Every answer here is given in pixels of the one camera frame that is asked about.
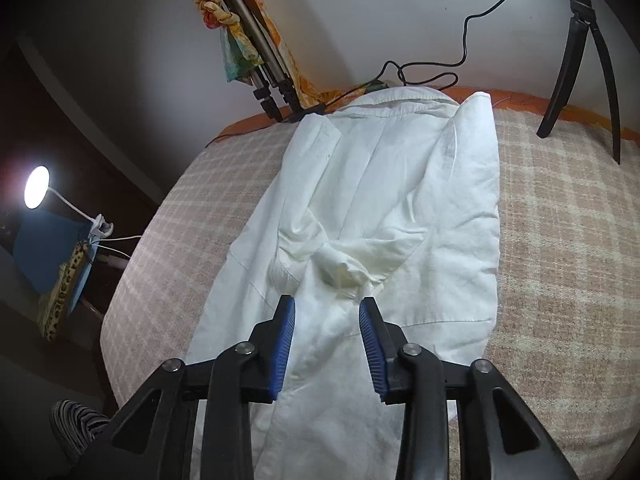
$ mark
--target black cable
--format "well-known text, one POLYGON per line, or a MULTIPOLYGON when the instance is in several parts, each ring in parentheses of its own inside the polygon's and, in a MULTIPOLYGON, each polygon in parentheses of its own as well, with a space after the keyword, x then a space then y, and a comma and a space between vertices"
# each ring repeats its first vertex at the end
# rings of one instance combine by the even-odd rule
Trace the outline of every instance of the black cable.
POLYGON ((396 73, 396 75, 398 76, 398 79, 402 82, 402 86, 407 86, 407 85, 426 85, 432 81, 435 81, 436 79, 440 79, 441 77, 447 76, 447 75, 452 75, 454 77, 454 80, 452 83, 445 85, 441 88, 439 88, 438 90, 446 90, 447 88, 451 88, 452 86, 456 85, 458 82, 458 74, 456 74, 455 72, 442 72, 440 74, 438 74, 437 76, 431 77, 429 79, 425 79, 424 81, 407 81, 405 75, 404 75, 404 69, 410 66, 444 66, 444 67, 448 67, 448 68, 454 68, 457 66, 461 66, 465 61, 466 61, 466 33, 467 33, 467 29, 468 29, 468 23, 469 20, 472 20, 474 18, 482 18, 483 16, 486 16, 488 14, 490 14, 491 12, 494 12, 495 9, 497 9, 498 7, 500 7, 503 3, 505 2, 505 0, 498 0, 498 2, 494 5, 492 5, 491 7, 489 7, 485 12, 481 12, 480 14, 472 14, 469 15, 465 18, 465 23, 463 25, 463 31, 462 31, 462 58, 460 59, 459 62, 457 63, 440 63, 440 62, 436 62, 436 61, 412 61, 409 63, 405 63, 403 65, 398 65, 398 63, 396 63, 395 61, 389 60, 387 61, 383 66, 382 66, 382 70, 380 70, 380 72, 378 73, 377 76, 375 76, 375 78, 367 81, 366 83, 363 83, 361 85, 356 86, 355 88, 352 88, 350 90, 348 90, 347 92, 345 92, 344 94, 341 94, 340 96, 338 96, 335 99, 332 99, 331 101, 329 101, 326 106, 327 108, 331 105, 333 105, 334 103, 337 103, 340 99, 342 99, 343 97, 347 97, 347 95, 363 88, 366 87, 372 83, 375 83, 382 75, 383 73, 385 73, 386 67, 388 67, 390 64, 392 64, 393 66, 395 66, 398 69, 398 72, 396 73))

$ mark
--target bed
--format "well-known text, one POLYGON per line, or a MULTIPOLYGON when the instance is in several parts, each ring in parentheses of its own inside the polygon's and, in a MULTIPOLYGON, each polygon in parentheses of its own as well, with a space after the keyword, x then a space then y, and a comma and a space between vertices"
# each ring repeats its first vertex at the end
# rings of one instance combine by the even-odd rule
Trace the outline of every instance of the bed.
MULTIPOLYGON (((486 355, 580 478, 604 479, 640 428, 640 148, 623 140, 618 166, 599 124, 565 114, 572 120, 539 139, 544 103, 495 92, 492 101, 500 300, 486 355)), ((225 134, 162 203, 100 336, 119 405, 164 359, 185 355, 228 247, 277 174, 295 127, 225 134)), ((455 425, 450 431, 455 470, 455 425)))

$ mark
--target lamp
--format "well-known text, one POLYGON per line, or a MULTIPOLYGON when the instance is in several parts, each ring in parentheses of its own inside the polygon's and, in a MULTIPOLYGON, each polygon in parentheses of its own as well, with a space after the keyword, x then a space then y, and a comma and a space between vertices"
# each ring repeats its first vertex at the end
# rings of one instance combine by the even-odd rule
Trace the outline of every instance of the lamp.
POLYGON ((78 214, 81 214, 92 223, 91 230, 89 231, 90 235, 98 238, 104 238, 113 233, 113 224, 105 222, 102 215, 98 215, 96 218, 91 218, 89 215, 80 211, 76 206, 69 202, 69 200, 60 195, 60 193, 55 189, 49 187, 49 170, 44 166, 38 166, 35 170, 31 171, 31 174, 27 179, 27 184, 24 187, 24 203, 29 209, 37 208, 37 206, 42 203, 42 200, 44 200, 44 196, 47 191, 52 192, 71 209, 76 211, 78 214))

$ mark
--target striped fabric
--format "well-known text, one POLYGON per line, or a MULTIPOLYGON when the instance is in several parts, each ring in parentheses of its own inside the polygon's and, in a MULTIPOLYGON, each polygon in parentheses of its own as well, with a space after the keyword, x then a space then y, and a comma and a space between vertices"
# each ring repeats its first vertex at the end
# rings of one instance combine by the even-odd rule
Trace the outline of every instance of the striped fabric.
MULTIPOLYGON (((618 166, 602 128, 559 121, 539 139, 539 116, 494 115, 500 305, 487 357, 580 478, 604 479, 640 428, 640 149, 623 140, 618 166)), ((158 210, 102 327, 120 404, 164 359, 186 352, 293 130, 278 124, 213 143, 158 210)))
POLYGON ((78 462, 80 455, 109 420, 91 408, 71 400, 59 400, 49 413, 51 431, 72 464, 78 462))

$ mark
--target metal screw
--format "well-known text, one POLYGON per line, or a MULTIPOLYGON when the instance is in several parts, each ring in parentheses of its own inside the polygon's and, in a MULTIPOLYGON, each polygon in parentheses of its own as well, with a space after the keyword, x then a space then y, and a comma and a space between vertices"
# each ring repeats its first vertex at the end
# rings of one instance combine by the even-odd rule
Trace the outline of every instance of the metal screw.
POLYGON ((476 367, 476 370, 482 372, 483 374, 487 374, 494 369, 494 366, 486 359, 478 359, 474 366, 476 367))
POLYGON ((164 363, 162 363, 162 369, 165 372, 177 372, 180 369, 180 366, 182 366, 182 361, 175 357, 167 359, 164 363))
POLYGON ((255 350, 255 346, 250 341, 242 341, 236 345, 236 352, 242 355, 249 355, 255 350))
POLYGON ((418 343, 407 343, 402 347, 402 351, 407 355, 419 355, 422 347, 418 343))

